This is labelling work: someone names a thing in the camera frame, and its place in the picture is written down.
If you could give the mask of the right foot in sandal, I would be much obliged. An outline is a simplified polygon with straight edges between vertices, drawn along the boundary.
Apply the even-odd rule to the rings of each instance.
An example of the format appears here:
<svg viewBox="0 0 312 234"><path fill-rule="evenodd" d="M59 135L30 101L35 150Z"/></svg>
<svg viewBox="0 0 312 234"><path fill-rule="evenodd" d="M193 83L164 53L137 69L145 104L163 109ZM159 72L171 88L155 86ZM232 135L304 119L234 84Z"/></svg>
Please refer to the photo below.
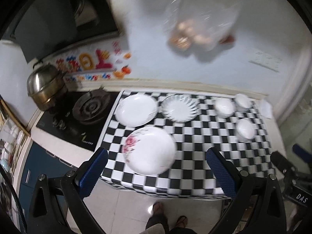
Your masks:
<svg viewBox="0 0 312 234"><path fill-rule="evenodd" d="M186 228L188 224L188 218L185 215L181 215L175 224L175 228Z"/></svg>

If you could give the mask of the white bowl dark rim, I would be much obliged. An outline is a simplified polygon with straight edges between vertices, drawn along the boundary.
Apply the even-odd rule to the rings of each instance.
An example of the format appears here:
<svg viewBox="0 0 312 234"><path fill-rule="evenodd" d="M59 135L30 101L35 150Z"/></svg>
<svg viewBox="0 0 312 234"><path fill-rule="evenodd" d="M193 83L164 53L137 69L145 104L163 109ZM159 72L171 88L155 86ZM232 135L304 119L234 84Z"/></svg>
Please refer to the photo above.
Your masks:
<svg viewBox="0 0 312 234"><path fill-rule="evenodd" d="M240 142L248 142L254 139L256 130L248 119L243 118L236 123L235 134Z"/></svg>

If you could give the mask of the blue cabinet front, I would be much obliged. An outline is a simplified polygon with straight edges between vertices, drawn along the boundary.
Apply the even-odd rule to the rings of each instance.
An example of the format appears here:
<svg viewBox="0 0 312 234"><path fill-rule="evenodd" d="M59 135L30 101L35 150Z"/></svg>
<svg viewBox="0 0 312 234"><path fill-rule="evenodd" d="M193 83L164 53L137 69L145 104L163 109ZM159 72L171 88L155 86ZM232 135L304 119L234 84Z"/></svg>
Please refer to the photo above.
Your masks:
<svg viewBox="0 0 312 234"><path fill-rule="evenodd" d="M48 178L60 177L70 170L77 168L56 156L52 156L46 149L33 142L27 155L27 160L22 172L19 201L25 218L28 219L31 199L35 184L41 174Z"/></svg>

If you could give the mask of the colourful wall stickers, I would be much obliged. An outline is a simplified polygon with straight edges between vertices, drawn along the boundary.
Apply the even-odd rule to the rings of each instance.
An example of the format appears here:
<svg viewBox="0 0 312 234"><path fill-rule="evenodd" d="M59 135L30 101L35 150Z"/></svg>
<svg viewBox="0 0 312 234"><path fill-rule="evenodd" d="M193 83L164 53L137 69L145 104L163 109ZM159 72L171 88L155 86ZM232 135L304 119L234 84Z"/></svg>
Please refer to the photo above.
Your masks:
<svg viewBox="0 0 312 234"><path fill-rule="evenodd" d="M69 50L51 63L65 73L66 82L103 81L129 76L136 61L122 38L99 41Z"/></svg>

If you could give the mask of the clear plastic bag with eggs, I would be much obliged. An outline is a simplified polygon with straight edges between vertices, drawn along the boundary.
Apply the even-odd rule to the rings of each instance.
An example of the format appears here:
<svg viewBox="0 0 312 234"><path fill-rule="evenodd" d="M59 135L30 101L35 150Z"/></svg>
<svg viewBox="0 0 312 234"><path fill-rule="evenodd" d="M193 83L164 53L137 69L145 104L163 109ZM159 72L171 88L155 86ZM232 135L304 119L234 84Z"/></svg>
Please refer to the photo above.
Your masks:
<svg viewBox="0 0 312 234"><path fill-rule="evenodd" d="M164 32L176 50L210 52L229 37L242 0L170 0Z"/></svg>

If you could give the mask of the small bag red contents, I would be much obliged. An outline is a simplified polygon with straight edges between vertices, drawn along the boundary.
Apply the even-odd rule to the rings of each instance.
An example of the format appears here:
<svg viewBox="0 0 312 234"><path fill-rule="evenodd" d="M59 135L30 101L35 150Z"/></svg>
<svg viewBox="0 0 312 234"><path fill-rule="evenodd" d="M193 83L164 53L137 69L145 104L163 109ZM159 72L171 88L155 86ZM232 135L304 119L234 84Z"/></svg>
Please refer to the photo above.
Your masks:
<svg viewBox="0 0 312 234"><path fill-rule="evenodd" d="M235 42L235 37L233 35L228 35L219 41L219 44L232 44Z"/></svg>

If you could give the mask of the black gas stove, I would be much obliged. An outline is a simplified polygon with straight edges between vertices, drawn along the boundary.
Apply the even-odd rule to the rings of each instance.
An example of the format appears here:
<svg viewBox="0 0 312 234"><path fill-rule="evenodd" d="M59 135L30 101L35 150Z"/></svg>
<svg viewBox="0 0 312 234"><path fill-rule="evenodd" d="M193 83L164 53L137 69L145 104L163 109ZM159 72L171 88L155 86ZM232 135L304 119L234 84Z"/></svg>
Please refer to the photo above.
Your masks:
<svg viewBox="0 0 312 234"><path fill-rule="evenodd" d="M68 91L43 113L36 127L93 152L118 94L104 89Z"/></svg>

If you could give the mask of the black range hood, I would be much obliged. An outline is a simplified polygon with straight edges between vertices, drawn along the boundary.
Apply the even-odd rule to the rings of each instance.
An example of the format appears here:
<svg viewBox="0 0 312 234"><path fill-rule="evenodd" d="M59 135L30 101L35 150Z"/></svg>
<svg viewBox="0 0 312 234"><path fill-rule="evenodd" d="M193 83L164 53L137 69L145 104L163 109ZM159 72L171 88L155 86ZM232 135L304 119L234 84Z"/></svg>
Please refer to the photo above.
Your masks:
<svg viewBox="0 0 312 234"><path fill-rule="evenodd" d="M1 0L1 39L27 62L119 34L111 0Z"/></svg>

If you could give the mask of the triple white wall socket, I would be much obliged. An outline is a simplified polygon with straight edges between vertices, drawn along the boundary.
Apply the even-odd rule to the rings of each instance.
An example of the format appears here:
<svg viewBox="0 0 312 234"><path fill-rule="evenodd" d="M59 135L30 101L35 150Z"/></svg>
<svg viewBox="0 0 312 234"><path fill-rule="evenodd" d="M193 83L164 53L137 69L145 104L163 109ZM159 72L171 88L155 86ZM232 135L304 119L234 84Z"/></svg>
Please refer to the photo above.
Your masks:
<svg viewBox="0 0 312 234"><path fill-rule="evenodd" d="M274 72L279 72L282 60L261 50L253 49L249 54L249 62Z"/></svg>

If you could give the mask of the white bowl blue pattern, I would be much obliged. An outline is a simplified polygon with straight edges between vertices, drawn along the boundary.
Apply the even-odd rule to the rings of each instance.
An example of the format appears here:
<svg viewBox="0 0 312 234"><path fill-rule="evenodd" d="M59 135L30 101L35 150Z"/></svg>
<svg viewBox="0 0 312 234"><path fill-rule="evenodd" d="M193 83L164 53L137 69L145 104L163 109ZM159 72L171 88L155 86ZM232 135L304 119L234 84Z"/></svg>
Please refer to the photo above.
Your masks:
<svg viewBox="0 0 312 234"><path fill-rule="evenodd" d="M252 106L251 101L249 100L248 96L244 94L237 94L234 98L234 102L235 102L237 111L241 113L247 112Z"/></svg>

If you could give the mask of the black striped white plate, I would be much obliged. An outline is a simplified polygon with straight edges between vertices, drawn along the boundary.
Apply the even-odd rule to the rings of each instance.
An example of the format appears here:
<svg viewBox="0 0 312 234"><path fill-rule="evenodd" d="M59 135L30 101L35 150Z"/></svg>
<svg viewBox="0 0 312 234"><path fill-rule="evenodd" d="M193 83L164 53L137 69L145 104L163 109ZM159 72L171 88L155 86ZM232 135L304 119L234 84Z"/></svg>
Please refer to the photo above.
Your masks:
<svg viewBox="0 0 312 234"><path fill-rule="evenodd" d="M163 116L175 123L186 123L198 115L195 99L188 95L175 94L167 97L161 103Z"/></svg>

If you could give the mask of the stainless steel steamer pot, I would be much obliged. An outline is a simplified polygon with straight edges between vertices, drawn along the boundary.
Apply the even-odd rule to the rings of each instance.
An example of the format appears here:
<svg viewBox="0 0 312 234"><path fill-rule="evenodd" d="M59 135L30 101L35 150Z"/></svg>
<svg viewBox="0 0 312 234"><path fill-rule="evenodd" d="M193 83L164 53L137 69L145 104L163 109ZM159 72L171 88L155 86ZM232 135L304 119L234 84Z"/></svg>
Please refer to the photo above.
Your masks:
<svg viewBox="0 0 312 234"><path fill-rule="evenodd" d="M64 73L52 64L37 62L27 79L27 95L32 98L39 110L47 111L56 105L57 100L68 88Z"/></svg>

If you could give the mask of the left foot in sandal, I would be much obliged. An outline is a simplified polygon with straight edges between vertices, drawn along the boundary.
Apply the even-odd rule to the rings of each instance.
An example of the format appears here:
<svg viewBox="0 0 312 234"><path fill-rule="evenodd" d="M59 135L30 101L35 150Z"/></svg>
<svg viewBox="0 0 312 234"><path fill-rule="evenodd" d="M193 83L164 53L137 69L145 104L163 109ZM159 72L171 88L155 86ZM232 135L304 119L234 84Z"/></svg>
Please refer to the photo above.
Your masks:
<svg viewBox="0 0 312 234"><path fill-rule="evenodd" d="M152 206L152 216L164 216L164 205L162 202L155 202Z"/></svg>

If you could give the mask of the pink floral white plate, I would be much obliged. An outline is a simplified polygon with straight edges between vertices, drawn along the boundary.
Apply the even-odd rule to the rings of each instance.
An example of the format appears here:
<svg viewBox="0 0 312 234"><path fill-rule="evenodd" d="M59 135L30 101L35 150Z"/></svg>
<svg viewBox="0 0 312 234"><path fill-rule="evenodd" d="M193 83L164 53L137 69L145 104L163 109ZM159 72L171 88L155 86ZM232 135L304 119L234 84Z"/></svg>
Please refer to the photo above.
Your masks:
<svg viewBox="0 0 312 234"><path fill-rule="evenodd" d="M170 169L176 153L173 136L155 126L133 131L122 146L127 166L140 175L159 175Z"/></svg>

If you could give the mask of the foot in sandal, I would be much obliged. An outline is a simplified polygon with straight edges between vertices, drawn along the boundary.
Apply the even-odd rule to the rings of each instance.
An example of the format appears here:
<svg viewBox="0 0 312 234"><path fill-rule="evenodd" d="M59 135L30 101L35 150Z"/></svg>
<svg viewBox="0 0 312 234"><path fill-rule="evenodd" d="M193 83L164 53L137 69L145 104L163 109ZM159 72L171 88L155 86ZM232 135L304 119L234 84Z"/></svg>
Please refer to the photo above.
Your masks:
<svg viewBox="0 0 312 234"><path fill-rule="evenodd" d="M175 224L175 228L186 228L188 224L188 218L185 215L181 215Z"/></svg>
<svg viewBox="0 0 312 234"><path fill-rule="evenodd" d="M164 216L164 205L162 202L155 202L152 206L152 216Z"/></svg>

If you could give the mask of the plain white plate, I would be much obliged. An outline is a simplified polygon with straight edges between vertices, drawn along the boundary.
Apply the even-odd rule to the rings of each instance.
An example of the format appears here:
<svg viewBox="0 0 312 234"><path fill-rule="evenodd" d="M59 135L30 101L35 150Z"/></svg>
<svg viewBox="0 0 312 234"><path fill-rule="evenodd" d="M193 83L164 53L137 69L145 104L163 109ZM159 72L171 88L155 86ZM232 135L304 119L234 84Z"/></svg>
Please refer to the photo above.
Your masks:
<svg viewBox="0 0 312 234"><path fill-rule="evenodd" d="M157 112L157 102L151 96L135 94L117 105L115 117L123 126L139 127L150 122Z"/></svg>

